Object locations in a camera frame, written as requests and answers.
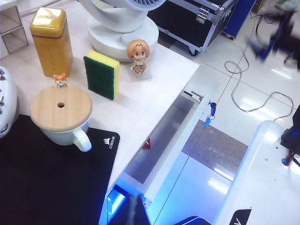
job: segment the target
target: green sponge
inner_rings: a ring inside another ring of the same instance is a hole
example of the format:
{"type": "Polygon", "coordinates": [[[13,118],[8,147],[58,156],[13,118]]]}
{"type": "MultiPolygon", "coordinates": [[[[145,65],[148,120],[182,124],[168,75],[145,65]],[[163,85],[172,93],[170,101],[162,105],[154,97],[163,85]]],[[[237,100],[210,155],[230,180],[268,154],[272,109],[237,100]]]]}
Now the green sponge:
{"type": "Polygon", "coordinates": [[[113,100],[119,92],[120,63],[96,51],[84,58],[89,90],[113,100]]]}

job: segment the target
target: black equipment case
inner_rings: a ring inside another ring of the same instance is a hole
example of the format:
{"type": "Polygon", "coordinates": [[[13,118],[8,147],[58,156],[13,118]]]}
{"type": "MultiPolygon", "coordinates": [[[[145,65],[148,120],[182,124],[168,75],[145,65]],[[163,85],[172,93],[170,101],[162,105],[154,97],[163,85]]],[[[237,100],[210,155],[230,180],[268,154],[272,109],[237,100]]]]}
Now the black equipment case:
{"type": "Polygon", "coordinates": [[[186,44],[192,55],[206,48],[225,28],[238,0],[167,0],[149,11],[158,29],[186,44]]]}

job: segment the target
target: open drawer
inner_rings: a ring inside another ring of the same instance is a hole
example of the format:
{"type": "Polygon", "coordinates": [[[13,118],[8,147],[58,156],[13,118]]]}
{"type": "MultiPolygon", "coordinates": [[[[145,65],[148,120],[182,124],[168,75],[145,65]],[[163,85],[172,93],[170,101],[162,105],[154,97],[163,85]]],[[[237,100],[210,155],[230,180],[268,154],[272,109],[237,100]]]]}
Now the open drawer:
{"type": "Polygon", "coordinates": [[[150,135],[151,149],[141,148],[128,164],[117,185],[132,195],[143,195],[149,205],[195,128],[218,84],[203,100],[181,93],[150,135]]]}

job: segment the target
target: red triangle sticker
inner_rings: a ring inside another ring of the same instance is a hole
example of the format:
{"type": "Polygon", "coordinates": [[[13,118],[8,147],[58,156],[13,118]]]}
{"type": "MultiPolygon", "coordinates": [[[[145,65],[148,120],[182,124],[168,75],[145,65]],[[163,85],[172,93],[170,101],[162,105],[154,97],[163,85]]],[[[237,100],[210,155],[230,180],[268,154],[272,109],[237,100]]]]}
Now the red triangle sticker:
{"type": "Polygon", "coordinates": [[[151,144],[150,144],[150,138],[146,141],[144,146],[142,147],[143,149],[151,149],[151,144]]]}

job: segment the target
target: white desk fan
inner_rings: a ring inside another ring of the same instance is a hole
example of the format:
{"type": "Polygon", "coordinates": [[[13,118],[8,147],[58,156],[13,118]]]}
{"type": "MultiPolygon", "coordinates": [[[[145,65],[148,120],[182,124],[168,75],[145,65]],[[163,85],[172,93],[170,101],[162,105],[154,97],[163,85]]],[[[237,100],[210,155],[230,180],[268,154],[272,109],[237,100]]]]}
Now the white desk fan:
{"type": "Polygon", "coordinates": [[[158,28],[147,13],[165,0],[106,0],[118,7],[106,9],[98,9],[91,0],[79,2],[92,15],[88,20],[89,40],[97,52],[120,62],[131,62],[126,49],[135,39],[145,40],[150,52],[155,50],[158,28]]]}

